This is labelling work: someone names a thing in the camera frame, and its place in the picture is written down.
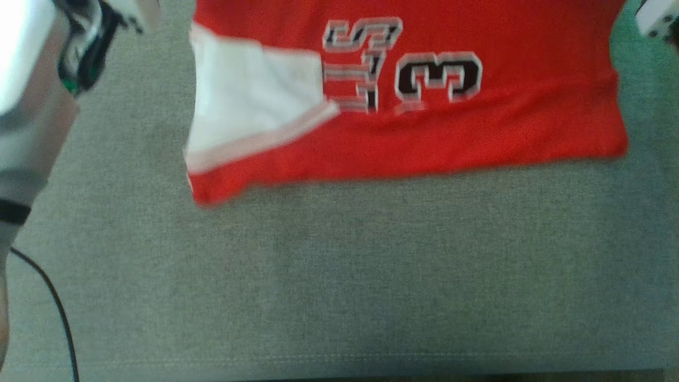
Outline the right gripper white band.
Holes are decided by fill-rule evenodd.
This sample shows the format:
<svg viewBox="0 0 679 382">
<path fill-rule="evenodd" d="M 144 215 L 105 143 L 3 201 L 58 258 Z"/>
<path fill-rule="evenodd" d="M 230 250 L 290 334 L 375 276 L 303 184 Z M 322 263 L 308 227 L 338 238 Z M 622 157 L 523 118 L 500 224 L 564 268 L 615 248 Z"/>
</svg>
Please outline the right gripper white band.
<svg viewBox="0 0 679 382">
<path fill-rule="evenodd" d="M 642 36 L 671 36 L 672 24 L 679 20 L 679 0 L 642 0 L 635 12 L 635 21 Z"/>
</svg>

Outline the red Bulls basketball jersey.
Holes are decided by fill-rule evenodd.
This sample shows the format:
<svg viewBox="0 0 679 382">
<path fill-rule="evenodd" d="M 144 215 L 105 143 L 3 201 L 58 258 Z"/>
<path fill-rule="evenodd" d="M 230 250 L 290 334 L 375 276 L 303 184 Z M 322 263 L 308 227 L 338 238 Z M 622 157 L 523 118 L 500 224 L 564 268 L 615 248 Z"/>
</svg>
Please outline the red Bulls basketball jersey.
<svg viewBox="0 0 679 382">
<path fill-rule="evenodd" d="M 625 0 L 195 0 L 195 202 L 615 159 Z"/>
</svg>

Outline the grey sofa seat cushion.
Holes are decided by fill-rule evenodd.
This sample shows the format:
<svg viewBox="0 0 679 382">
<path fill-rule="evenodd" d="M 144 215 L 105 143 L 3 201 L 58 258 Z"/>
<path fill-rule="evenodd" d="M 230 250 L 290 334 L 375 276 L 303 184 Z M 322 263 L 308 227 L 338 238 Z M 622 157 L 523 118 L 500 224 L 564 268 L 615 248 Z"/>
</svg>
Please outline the grey sofa seat cushion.
<svg viewBox="0 0 679 382">
<path fill-rule="evenodd" d="M 65 306 L 79 382 L 679 369 L 679 59 L 626 0 L 630 150 L 194 205 L 189 0 L 119 32 L 16 246 Z"/>
</svg>

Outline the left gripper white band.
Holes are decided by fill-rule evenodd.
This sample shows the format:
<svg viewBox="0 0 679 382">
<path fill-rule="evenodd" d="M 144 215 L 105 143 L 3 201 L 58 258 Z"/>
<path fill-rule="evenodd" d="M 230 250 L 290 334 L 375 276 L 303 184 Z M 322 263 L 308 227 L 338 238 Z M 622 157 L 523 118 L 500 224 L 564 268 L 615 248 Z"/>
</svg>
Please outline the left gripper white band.
<svg viewBox="0 0 679 382">
<path fill-rule="evenodd" d="M 153 31 L 161 19 L 160 0 L 103 0 L 127 28 L 138 34 Z"/>
</svg>

